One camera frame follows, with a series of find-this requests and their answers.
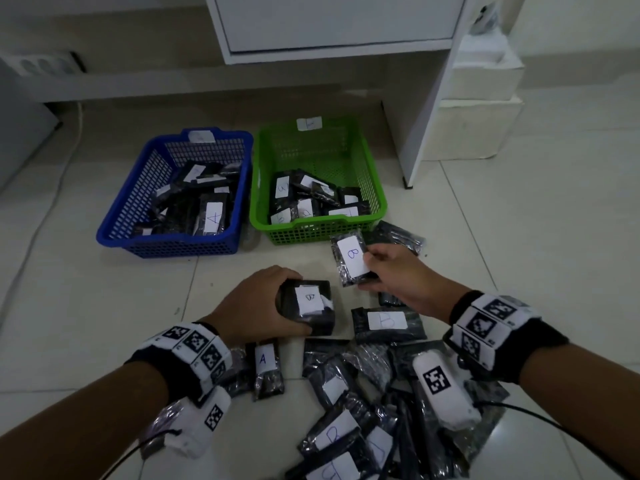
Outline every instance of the black cable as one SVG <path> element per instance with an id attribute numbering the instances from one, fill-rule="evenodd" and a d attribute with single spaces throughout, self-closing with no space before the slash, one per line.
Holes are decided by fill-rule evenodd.
<path id="1" fill-rule="evenodd" d="M 114 473 L 114 471 L 116 471 L 116 469 L 121 466 L 126 460 L 129 459 L 129 457 L 131 455 L 133 455 L 133 453 L 135 453 L 136 451 L 138 451 L 140 448 L 142 448 L 143 446 L 151 443 L 153 440 L 155 440 L 156 438 L 159 438 L 160 436 L 163 435 L 173 435 L 173 436 L 178 436 L 180 433 L 182 432 L 181 429 L 164 429 L 162 431 L 160 431 L 159 433 L 156 433 L 155 435 L 151 436 L 151 438 L 148 438 L 146 440 L 144 440 L 143 442 L 138 443 L 138 446 L 136 446 L 135 448 L 133 448 L 132 450 L 130 450 L 126 455 L 124 455 L 121 459 L 119 459 L 116 464 L 114 466 L 111 467 L 111 469 L 104 474 L 104 476 L 102 477 L 102 480 L 107 480 L 107 478 L 109 478 L 109 476 Z"/>
<path id="2" fill-rule="evenodd" d="M 599 450 L 594 445 L 589 443 L 583 437 L 572 433 L 571 431 L 569 431 L 564 426 L 556 423 L 555 421 L 551 421 L 550 419 L 547 419 L 547 418 L 545 418 L 544 416 L 542 416 L 540 414 L 537 414 L 537 413 L 535 413 L 533 411 L 529 411 L 528 409 L 521 408 L 519 406 L 514 406 L 512 404 L 498 403 L 498 402 L 495 402 L 495 401 L 476 401 L 474 403 L 474 407 L 477 408 L 478 406 L 497 406 L 497 407 L 500 407 L 500 408 L 513 409 L 515 411 L 519 411 L 521 413 L 533 416 L 534 418 L 538 418 L 538 419 L 540 419 L 540 421 L 544 421 L 545 423 L 550 424 L 551 426 L 554 426 L 555 428 L 558 428 L 563 433 L 571 436 L 574 440 L 576 440 L 576 441 L 580 442 L 581 444 L 583 444 L 589 451 L 591 451 L 594 455 L 596 455 L 599 459 L 601 459 L 604 462 L 604 464 L 606 464 L 606 466 L 611 468 L 620 477 L 624 478 L 625 480 L 637 480 L 636 476 L 631 475 L 631 473 L 629 473 L 626 469 L 624 469 L 620 464 L 618 464 L 614 460 L 610 459 L 610 457 L 608 457 L 601 450 Z"/>

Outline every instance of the blue plastic basket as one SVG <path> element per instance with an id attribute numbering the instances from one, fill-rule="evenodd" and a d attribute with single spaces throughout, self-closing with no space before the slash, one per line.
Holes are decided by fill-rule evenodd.
<path id="1" fill-rule="evenodd" d="M 215 143 L 190 142 L 189 133 L 194 130 L 211 131 Z M 124 248 L 141 258 L 234 254 L 240 240 L 243 201 L 250 189 L 252 146 L 250 133 L 219 128 L 188 128 L 180 134 L 153 138 L 140 153 L 102 221 L 96 240 L 103 246 Z M 149 220 L 147 211 L 151 208 L 152 194 L 168 184 L 187 160 L 243 163 L 228 229 L 213 236 L 157 234 L 132 237 L 133 226 Z"/>

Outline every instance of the green plastic basket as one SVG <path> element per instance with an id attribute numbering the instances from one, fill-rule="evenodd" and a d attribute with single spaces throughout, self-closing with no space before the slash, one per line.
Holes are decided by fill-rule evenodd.
<path id="1" fill-rule="evenodd" d="M 330 236 L 368 231 L 385 216 L 387 199 L 367 142 L 353 118 L 323 118 L 323 127 L 298 131 L 295 121 L 263 128 L 254 144 L 251 224 L 274 244 L 327 241 Z M 272 225 L 269 215 L 271 178 L 282 170 L 301 168 L 339 187 L 360 187 L 371 206 L 370 216 L 308 217 Z"/>

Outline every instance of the basket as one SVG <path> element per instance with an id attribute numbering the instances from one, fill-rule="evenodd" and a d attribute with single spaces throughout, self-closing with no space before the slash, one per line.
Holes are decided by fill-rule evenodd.
<path id="1" fill-rule="evenodd" d="M 327 241 L 356 228 L 368 231 L 384 217 L 387 199 L 367 142 L 354 118 L 323 118 L 320 129 L 299 131 L 295 121 L 260 130 L 253 155 L 250 221 L 274 244 Z M 370 216 L 308 217 L 272 225 L 271 179 L 277 171 L 301 168 L 339 187 L 360 187 Z"/>
<path id="2" fill-rule="evenodd" d="M 189 135 L 209 135 L 212 143 L 192 143 Z M 212 254 L 234 254 L 240 240 L 240 224 L 245 193 L 251 174 L 253 137 L 246 131 L 221 131 L 219 128 L 188 128 L 180 134 L 158 136 L 147 142 L 129 177 L 122 186 L 96 240 L 108 248 L 124 248 L 141 258 L 164 258 Z M 231 222 L 223 233 L 213 236 L 156 234 L 132 237 L 137 222 L 149 220 L 152 193 L 168 184 L 187 160 L 197 162 L 240 162 L 240 180 Z"/>

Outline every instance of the white cable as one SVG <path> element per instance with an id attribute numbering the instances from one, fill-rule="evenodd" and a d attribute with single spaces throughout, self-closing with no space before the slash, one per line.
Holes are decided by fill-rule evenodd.
<path id="1" fill-rule="evenodd" d="M 29 245 L 27 246 L 27 250 L 24 254 L 24 258 L 22 259 L 22 263 L 20 264 L 20 268 L 18 269 L 18 272 L 13 277 L 11 284 L 9 285 L 9 288 L 7 288 L 6 294 L 4 295 L 2 306 L 0 306 L 0 326 L 2 326 L 2 324 L 4 323 L 7 312 L 9 310 L 9 305 L 13 300 L 15 292 L 18 288 L 18 284 L 20 283 L 22 273 L 24 272 L 24 268 L 27 264 L 27 261 L 29 260 L 29 257 L 31 256 L 33 245 L 36 242 L 38 235 L 40 234 L 40 230 L 44 226 L 44 222 L 46 222 L 46 220 L 49 218 L 51 211 L 53 210 L 53 208 L 56 206 L 56 203 L 58 202 L 58 197 L 60 197 L 60 192 L 62 190 L 62 182 L 65 179 L 71 160 L 76 150 L 78 149 L 78 146 L 80 146 L 80 140 L 82 139 L 83 126 L 84 126 L 84 112 L 83 112 L 82 103 L 76 102 L 76 107 L 77 107 L 77 113 L 78 113 L 78 133 L 76 136 L 76 140 L 73 146 L 71 147 L 71 149 L 69 150 L 69 153 L 67 154 L 67 158 L 63 163 L 62 172 L 60 173 L 60 179 L 58 180 L 58 184 L 56 185 L 56 190 L 54 192 L 53 199 L 51 200 L 51 204 L 47 209 L 46 213 L 44 214 L 44 217 L 36 227 L 36 230 L 34 231 L 33 235 L 31 236 L 31 240 L 29 241 Z"/>

